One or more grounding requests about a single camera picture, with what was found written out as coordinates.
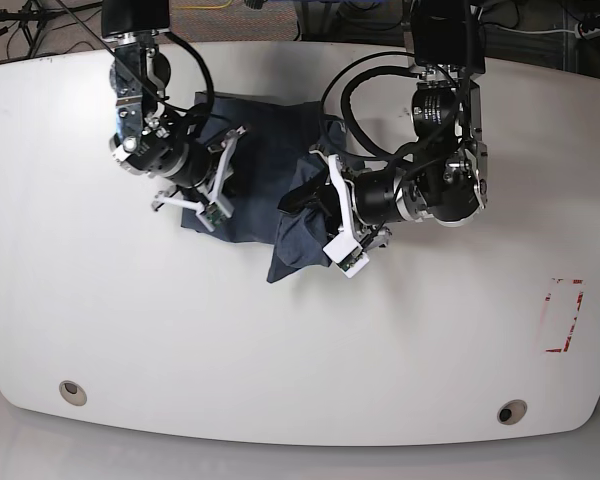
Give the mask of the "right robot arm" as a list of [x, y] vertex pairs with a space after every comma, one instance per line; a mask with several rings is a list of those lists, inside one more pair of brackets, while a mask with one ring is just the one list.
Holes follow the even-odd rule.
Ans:
[[[201, 135], [213, 118], [215, 91], [201, 55], [170, 30], [167, 1], [105, 1], [101, 33], [114, 60], [109, 80], [116, 95], [116, 131], [110, 142], [116, 163], [134, 175], [159, 176], [170, 187], [159, 191], [153, 210], [166, 204], [195, 214], [209, 232], [232, 217], [224, 193], [232, 176], [231, 159], [244, 127], [228, 126], [208, 140]], [[171, 67], [157, 44], [165, 35], [185, 46], [206, 86], [203, 103], [188, 108], [169, 103]]]

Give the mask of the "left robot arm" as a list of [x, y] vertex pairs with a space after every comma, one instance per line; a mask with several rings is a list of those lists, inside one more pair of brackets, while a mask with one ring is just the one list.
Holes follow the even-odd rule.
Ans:
[[[402, 24], [410, 64], [384, 65], [371, 54], [336, 75], [340, 115], [319, 115], [320, 141], [278, 206], [271, 281], [319, 265], [354, 276], [372, 249], [387, 246], [392, 224], [432, 219], [459, 226], [485, 208], [480, 14], [474, 1], [407, 1]], [[355, 91], [380, 77], [416, 83], [415, 139], [394, 151], [376, 144], [353, 112]]]

